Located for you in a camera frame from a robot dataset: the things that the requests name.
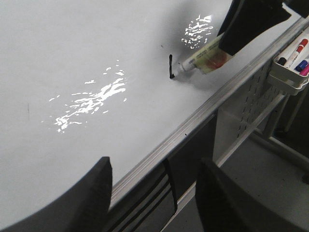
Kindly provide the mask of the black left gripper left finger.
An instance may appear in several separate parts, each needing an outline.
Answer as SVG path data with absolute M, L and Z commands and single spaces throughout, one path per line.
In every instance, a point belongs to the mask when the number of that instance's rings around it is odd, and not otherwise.
M 99 232 L 112 195 L 112 166 L 102 157 L 73 187 L 6 232 Z

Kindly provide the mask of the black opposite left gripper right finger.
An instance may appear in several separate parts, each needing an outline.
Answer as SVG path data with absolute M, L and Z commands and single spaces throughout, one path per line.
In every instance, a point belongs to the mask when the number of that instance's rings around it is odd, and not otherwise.
M 269 28 L 291 16 L 281 0 L 234 0 L 218 32 L 219 48 L 233 56 Z

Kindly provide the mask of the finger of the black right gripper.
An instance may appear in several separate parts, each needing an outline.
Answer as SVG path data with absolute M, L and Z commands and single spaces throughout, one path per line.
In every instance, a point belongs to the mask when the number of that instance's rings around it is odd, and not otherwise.
M 307 232 L 309 188 L 265 168 L 220 169 L 202 159 L 195 199 L 206 232 Z

